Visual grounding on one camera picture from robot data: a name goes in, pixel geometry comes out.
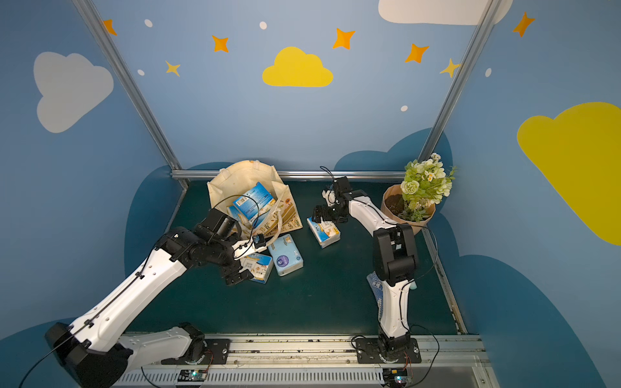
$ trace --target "black cable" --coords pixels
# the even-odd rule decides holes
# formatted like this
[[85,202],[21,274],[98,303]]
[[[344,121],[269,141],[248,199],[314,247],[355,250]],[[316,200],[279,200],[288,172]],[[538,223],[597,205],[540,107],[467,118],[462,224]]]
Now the black cable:
[[364,349],[357,348],[357,347],[356,347],[356,345],[354,345],[354,343],[353,343],[353,342],[354,342],[354,340],[355,340],[356,338],[364,338],[364,339],[366,339],[366,337],[365,337],[365,336],[363,336],[363,335],[355,335],[355,336],[353,336],[353,337],[350,339],[350,343],[351,343],[351,347],[352,347],[352,348],[354,348],[354,349],[356,349],[356,350],[361,350],[361,351],[364,351]]
[[28,371],[26,372],[26,374],[24,375],[24,378],[22,378],[22,380],[19,383],[19,388],[22,388],[22,386],[24,385],[24,381],[26,381],[26,377],[28,377],[28,375],[30,374],[30,372],[32,372],[37,365],[39,365],[39,363],[41,361],[43,361],[47,356],[49,356],[50,354],[54,353],[59,347],[63,346],[63,344],[65,344],[65,342],[69,341],[70,339],[72,339],[73,337],[76,336],[76,334],[78,334],[79,332],[82,331],[83,328],[87,327],[88,323],[85,323],[84,326],[82,326],[77,332],[75,332],[75,334],[72,334],[69,336],[69,338],[65,339],[64,341],[62,341],[61,343],[59,343],[58,345],[56,345],[54,347],[54,349],[50,350],[45,356],[41,357],[32,367],[30,367],[30,369],[28,369]]
[[151,255],[149,255],[147,257],[147,259],[145,260],[145,264],[142,266],[142,269],[140,270],[140,272],[138,272],[137,274],[135,274],[134,278],[132,279],[132,281],[129,282],[128,285],[125,286],[125,288],[123,288],[118,294],[116,294],[116,296],[114,298],[112,298],[112,300],[110,302],[108,302],[101,310],[99,310],[99,312],[97,314],[95,314],[95,316],[93,318],[87,319],[86,322],[84,323],[84,326],[82,326],[81,328],[78,329],[77,332],[75,332],[74,334],[70,335],[67,339],[65,339],[64,341],[62,341],[60,344],[56,345],[54,347],[54,349],[50,350],[45,356],[41,357],[24,375],[24,377],[22,378],[22,381],[19,383],[18,388],[22,388],[22,386],[24,385],[24,381],[26,381],[26,377],[28,377],[28,375],[35,369],[35,367],[37,365],[39,365],[39,363],[41,363],[41,361],[43,361],[47,356],[49,356],[50,354],[54,353],[59,347],[61,347],[65,342],[69,341],[70,339],[74,338],[79,332],[81,332],[84,328],[86,328],[87,326],[92,326],[93,325],[93,320],[95,320],[96,318],[98,318],[98,316],[101,315],[101,313],[103,313],[104,310],[106,310],[108,308],[108,306],[110,306],[115,300],[117,300],[119,298],[119,296],[121,296],[121,294],[123,294],[123,292],[125,292],[125,290],[127,290],[135,281],[136,279],[139,279],[142,276],[142,273],[144,272],[145,268],[147,267],[147,263],[149,262],[149,258],[151,257]]
[[[366,202],[364,202],[364,201],[361,201],[361,200],[359,200],[359,199],[352,198],[351,200],[352,200],[352,201],[356,201],[356,202],[360,202],[361,204],[365,204],[365,205],[369,206],[369,204],[368,204],[368,203],[366,203]],[[384,222],[386,222],[387,224],[389,224],[389,225],[401,225],[401,224],[400,224],[400,223],[398,223],[398,222],[397,222],[397,223],[388,222],[388,221],[386,220],[386,218],[387,218],[388,216],[387,216],[386,214],[380,213],[380,212],[379,212],[379,211],[375,208],[375,206],[371,206],[371,209],[373,209],[373,210],[374,210],[374,211],[378,214],[378,216],[380,216],[380,217],[382,218],[382,220],[383,220]]]
[[235,194],[235,195],[232,195],[232,196],[228,196],[228,197],[222,199],[220,202],[216,203],[213,206],[213,209],[215,209],[219,204],[223,203],[227,199],[234,198],[234,197],[246,197],[246,198],[251,199],[252,202],[254,202],[255,205],[256,205],[256,219],[251,224],[252,228],[250,229],[250,241],[248,242],[250,244],[250,246],[240,256],[237,256],[237,257],[233,256],[233,260],[242,258],[246,254],[246,252],[248,252],[250,250],[250,248],[252,248],[252,245],[253,245],[253,243],[252,243],[252,233],[255,231],[256,222],[259,221],[259,212],[261,210],[261,209],[259,209],[259,203],[254,198],[249,197],[249,196],[247,196],[245,194]]
[[155,388],[161,388],[160,386],[156,386],[154,383],[151,382],[151,380],[149,380],[149,378],[145,374],[145,370],[142,369],[142,367],[140,367],[140,370],[142,371],[142,375],[145,376],[145,380],[147,380],[147,383],[151,384]]
[[438,349],[435,351],[435,355],[433,356],[433,359],[431,360],[431,364],[429,364],[429,368],[427,369],[427,372],[425,373],[425,375],[423,376],[422,379],[418,380],[417,382],[415,382],[414,384],[410,384],[409,386],[405,386],[404,388],[409,388],[409,387],[414,387],[419,385],[421,382],[423,382],[423,380],[425,380],[425,378],[427,378],[427,375],[429,374],[429,372],[431,372],[431,367],[433,366],[433,362],[435,361],[435,358],[438,356],[438,353],[440,352],[440,342],[438,341],[438,338],[435,337],[435,335],[433,335],[433,333],[431,332],[431,330],[429,330],[428,328],[421,326],[421,325],[412,325],[412,326],[416,326],[416,327],[420,327],[422,329],[424,329],[427,333],[431,334],[431,336],[433,337],[433,339],[435,340],[436,344],[438,345]]
[[332,182],[334,183],[334,181],[336,181],[337,179],[334,177],[334,175],[332,175],[332,171],[330,171],[330,169],[328,167],[325,166],[319,166],[320,169],[324,170],[326,173],[330,174],[330,177],[332,177]]

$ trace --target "metal mounting plate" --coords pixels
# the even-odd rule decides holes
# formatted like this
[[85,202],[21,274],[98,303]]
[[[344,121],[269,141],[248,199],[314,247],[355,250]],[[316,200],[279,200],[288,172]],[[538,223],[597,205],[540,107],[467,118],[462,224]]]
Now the metal mounting plate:
[[406,353],[410,358],[408,363],[420,364],[422,359],[420,358],[419,343],[415,338],[410,339],[410,347],[404,354],[400,355],[399,359],[391,362],[383,359],[379,355],[378,339],[377,338],[359,338],[356,340],[356,347],[359,349],[356,352],[358,357],[358,364],[407,364]]
[[214,355],[214,360],[211,361],[212,365],[224,365],[227,363],[227,358],[229,357],[229,347],[231,344],[230,340],[224,338],[206,338],[204,340],[204,344],[205,352],[198,363],[193,363],[188,356],[179,357],[177,359],[163,359],[161,360],[161,363],[162,365],[209,365],[209,361],[211,360],[211,354],[207,352],[207,350],[211,351],[211,353]]

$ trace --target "blue wall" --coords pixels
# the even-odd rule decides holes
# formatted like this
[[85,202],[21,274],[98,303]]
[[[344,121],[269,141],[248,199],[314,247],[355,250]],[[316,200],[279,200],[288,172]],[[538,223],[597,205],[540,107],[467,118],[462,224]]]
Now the blue wall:
[[[474,31],[393,23],[378,12],[378,0],[95,3],[112,20],[112,38],[184,168],[245,159],[280,169],[333,168],[355,151],[386,152],[433,125],[451,83],[440,72],[449,59],[460,62]],[[349,50],[333,48],[337,29],[355,31]],[[212,35],[228,38],[229,52],[215,52]],[[413,43],[429,46],[421,63],[405,62]],[[264,83],[264,69],[286,47],[317,55],[332,83]],[[179,65],[179,76],[167,73],[166,62]]]
[[[513,30],[524,12],[536,20],[520,37]],[[621,246],[582,222],[517,141],[536,115],[554,119],[593,101],[621,107],[619,19],[613,1],[515,0],[445,130],[459,172],[431,225],[467,326],[482,335],[503,388],[621,381]],[[585,142],[610,141],[593,130],[584,129]],[[619,165],[619,154],[574,156],[611,173]],[[591,183],[576,176],[577,190]],[[618,202],[617,192],[601,194],[584,200],[602,212]]]
[[[152,244],[181,188],[161,168],[164,158],[70,0],[0,3],[0,36],[0,339],[10,336],[0,348],[3,359],[18,361],[12,374],[22,374],[45,354],[44,329],[17,332],[81,315],[113,290],[125,278],[126,225],[143,228]],[[60,133],[37,116],[42,94],[33,68],[43,52],[80,54],[114,82],[110,95]],[[151,187],[159,201],[132,205],[144,198],[139,187]],[[130,206],[142,223],[128,220]],[[15,347],[32,335],[37,348]]]

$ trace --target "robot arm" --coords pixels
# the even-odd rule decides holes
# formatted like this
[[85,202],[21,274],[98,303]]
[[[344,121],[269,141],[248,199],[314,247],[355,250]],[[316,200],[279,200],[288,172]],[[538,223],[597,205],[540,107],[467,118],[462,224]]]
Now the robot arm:
[[363,191],[353,191],[346,177],[334,179],[322,196],[327,206],[315,208],[314,222],[343,222],[351,215],[373,236],[373,264],[383,290],[379,352],[386,359],[397,359],[410,343],[407,301],[412,275],[419,266],[412,228],[384,215]]
[[189,324],[146,335],[123,335],[134,318],[185,271],[217,264],[228,285],[252,277],[241,257],[266,249],[263,235],[252,241],[230,232],[235,221],[212,209],[194,233],[175,228],[163,235],[149,257],[100,303],[71,325],[56,323],[45,334],[61,365],[83,388],[108,388],[124,372],[168,358],[204,356],[204,335]]

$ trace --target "brown paper pot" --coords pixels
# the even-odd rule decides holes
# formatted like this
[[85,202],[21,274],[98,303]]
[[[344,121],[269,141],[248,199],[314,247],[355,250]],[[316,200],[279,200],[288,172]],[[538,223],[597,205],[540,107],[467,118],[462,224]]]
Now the brown paper pot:
[[393,221],[399,222],[399,223],[407,223],[409,225],[412,226],[412,230],[414,231],[414,234],[418,233],[420,231],[421,226],[425,226],[427,224],[427,222],[429,222],[429,220],[431,220],[431,218],[433,217],[433,215],[435,214],[435,204],[432,204],[428,209],[427,209],[427,213],[430,214],[429,218],[421,221],[421,222],[412,222],[412,221],[406,221],[403,219],[400,219],[399,217],[397,217],[396,215],[394,215],[390,210],[388,210],[388,208],[386,207],[386,198],[390,197],[390,196],[394,196],[394,195],[401,195],[403,194],[403,192],[401,191],[401,185],[400,184],[395,184],[394,186],[391,186],[388,188],[388,190],[386,190],[386,192],[384,193],[384,197],[382,198],[382,207],[380,210],[382,210],[382,213],[386,214],[386,216],[388,218],[390,218]]

